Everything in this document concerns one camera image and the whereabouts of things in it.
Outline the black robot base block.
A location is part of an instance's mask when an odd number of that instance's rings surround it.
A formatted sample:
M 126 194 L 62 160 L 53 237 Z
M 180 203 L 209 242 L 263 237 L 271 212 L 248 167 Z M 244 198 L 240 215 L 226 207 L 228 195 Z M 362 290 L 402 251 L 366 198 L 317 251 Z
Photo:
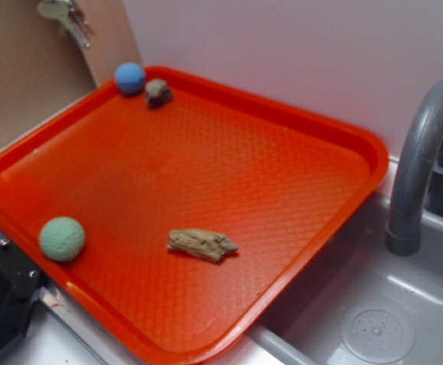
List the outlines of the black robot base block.
M 0 357 L 27 335 L 43 275 L 12 242 L 0 242 Z

